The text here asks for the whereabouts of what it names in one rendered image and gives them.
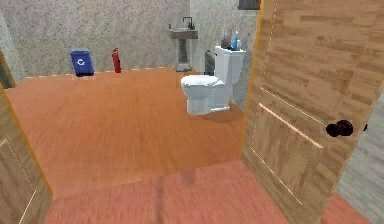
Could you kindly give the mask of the white toilet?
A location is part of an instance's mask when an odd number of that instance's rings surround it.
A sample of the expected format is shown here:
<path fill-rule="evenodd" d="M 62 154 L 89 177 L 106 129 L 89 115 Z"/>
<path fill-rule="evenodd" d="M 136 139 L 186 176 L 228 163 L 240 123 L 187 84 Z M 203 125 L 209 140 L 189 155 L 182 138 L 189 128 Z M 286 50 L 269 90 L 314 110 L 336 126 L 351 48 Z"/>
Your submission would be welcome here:
<path fill-rule="evenodd" d="M 245 50 L 228 50 L 215 47 L 214 75 L 187 75 L 181 80 L 182 91 L 187 97 L 187 112 L 205 115 L 229 110 L 233 86 L 239 81 Z"/>

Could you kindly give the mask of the grey pedestal sink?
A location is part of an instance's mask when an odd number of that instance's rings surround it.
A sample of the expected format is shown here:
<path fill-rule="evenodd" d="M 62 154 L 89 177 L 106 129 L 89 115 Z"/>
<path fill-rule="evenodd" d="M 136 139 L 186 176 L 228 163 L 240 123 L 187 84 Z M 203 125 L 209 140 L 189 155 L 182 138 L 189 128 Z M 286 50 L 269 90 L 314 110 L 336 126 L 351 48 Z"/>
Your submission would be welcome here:
<path fill-rule="evenodd" d="M 174 40 L 179 41 L 178 62 L 174 66 L 176 72 L 188 72 L 192 70 L 188 62 L 187 41 L 198 38 L 197 30 L 189 28 L 168 29 L 167 35 Z"/>

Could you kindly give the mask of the black round door knob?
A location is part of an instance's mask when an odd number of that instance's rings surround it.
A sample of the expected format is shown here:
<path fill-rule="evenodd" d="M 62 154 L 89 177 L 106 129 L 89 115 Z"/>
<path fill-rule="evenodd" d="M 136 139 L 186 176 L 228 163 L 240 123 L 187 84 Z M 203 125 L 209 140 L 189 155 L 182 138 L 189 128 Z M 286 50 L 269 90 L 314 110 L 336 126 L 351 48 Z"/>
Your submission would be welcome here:
<path fill-rule="evenodd" d="M 335 124 L 329 124 L 326 133 L 331 137 L 350 136 L 353 133 L 353 125 L 348 120 L 339 120 Z"/>

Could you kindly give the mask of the blue recycling bin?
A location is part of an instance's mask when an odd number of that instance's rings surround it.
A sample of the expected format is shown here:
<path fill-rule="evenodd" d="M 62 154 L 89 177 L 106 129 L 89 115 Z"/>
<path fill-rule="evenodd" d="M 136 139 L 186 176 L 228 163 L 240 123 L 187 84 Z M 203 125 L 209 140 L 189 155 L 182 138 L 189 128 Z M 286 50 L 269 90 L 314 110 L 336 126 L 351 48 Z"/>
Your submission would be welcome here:
<path fill-rule="evenodd" d="M 89 50 L 73 50 L 70 52 L 70 56 L 77 76 L 94 75 L 94 68 Z"/>

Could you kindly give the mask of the wooden room door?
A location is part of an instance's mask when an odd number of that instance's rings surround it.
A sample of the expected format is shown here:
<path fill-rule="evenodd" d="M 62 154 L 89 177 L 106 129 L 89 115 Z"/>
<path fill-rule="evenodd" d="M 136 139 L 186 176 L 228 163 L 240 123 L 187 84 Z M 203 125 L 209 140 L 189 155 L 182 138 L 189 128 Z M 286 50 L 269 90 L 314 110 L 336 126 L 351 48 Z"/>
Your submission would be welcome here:
<path fill-rule="evenodd" d="M 288 224 L 320 223 L 383 89 L 384 0 L 261 0 L 241 158 Z"/>

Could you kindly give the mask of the grey bottle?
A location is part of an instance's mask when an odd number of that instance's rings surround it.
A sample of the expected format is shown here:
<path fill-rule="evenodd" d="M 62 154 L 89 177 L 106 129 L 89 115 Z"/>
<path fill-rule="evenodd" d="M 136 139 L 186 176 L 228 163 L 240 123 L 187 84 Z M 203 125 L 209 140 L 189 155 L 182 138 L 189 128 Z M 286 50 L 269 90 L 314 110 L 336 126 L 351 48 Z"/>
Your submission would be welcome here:
<path fill-rule="evenodd" d="M 232 30 L 231 29 L 225 29 L 222 32 L 221 47 L 223 49 L 231 49 L 232 48 Z"/>

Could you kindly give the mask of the dark framed wall picture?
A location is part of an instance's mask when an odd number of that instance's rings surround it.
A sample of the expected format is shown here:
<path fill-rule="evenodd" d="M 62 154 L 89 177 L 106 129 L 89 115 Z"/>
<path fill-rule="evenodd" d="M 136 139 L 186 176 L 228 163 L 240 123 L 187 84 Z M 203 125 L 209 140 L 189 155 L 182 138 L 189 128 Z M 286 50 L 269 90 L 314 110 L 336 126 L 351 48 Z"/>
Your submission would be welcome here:
<path fill-rule="evenodd" d="M 259 10 L 261 0 L 239 0 L 239 10 Z"/>

